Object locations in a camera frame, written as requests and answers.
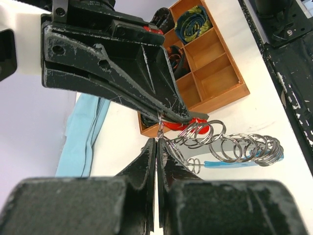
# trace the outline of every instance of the red plastic piece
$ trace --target red plastic piece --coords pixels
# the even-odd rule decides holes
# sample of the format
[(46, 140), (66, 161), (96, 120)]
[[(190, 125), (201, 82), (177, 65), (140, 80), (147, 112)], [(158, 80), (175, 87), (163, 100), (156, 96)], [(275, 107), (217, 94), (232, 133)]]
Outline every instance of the red plastic piece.
[(150, 28), (148, 26), (144, 26), (143, 28), (145, 30), (147, 30), (148, 32), (152, 32), (152, 33), (157, 33), (157, 34), (162, 34), (163, 35), (163, 32), (160, 29), (153, 29), (153, 28)]
[[(173, 130), (173, 131), (183, 131), (185, 130), (191, 123), (206, 123), (207, 120), (204, 119), (200, 119), (200, 118), (196, 118), (194, 117), (188, 124), (181, 124), (181, 123), (171, 123), (171, 122), (164, 122), (164, 126), (166, 126), (167, 128)], [(210, 130), (209, 126), (203, 127), (200, 131), (199, 134), (206, 134), (208, 133)]]

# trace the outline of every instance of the wooden compartment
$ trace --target wooden compartment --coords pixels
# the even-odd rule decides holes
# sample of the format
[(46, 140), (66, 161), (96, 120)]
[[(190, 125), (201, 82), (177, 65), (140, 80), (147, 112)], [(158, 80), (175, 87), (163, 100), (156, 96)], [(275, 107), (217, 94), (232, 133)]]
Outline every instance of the wooden compartment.
[(170, 7), (174, 21), (176, 22), (183, 13), (198, 5), (203, 5), (201, 0), (180, 0), (176, 2), (172, 7)]
[(203, 100), (216, 97), (239, 84), (239, 79), (226, 53), (194, 71), (194, 75)]
[(168, 31), (165, 35), (165, 41), (163, 43), (163, 46), (166, 48), (176, 45), (179, 48), (182, 48), (182, 42), (179, 40), (179, 38), (176, 36), (174, 29), (171, 29)]
[[(204, 0), (179, 0), (171, 8), (174, 21), (193, 6), (203, 5), (213, 28), (183, 45), (174, 29), (165, 34), (164, 47), (179, 46), (185, 51), (191, 72), (176, 81), (190, 111), (209, 113), (250, 94), (228, 47)], [(158, 126), (145, 127), (139, 118), (141, 134), (156, 137)]]
[(197, 70), (225, 53), (214, 28), (184, 46), (190, 68)]
[(201, 102), (192, 73), (177, 80), (179, 93), (188, 109)]

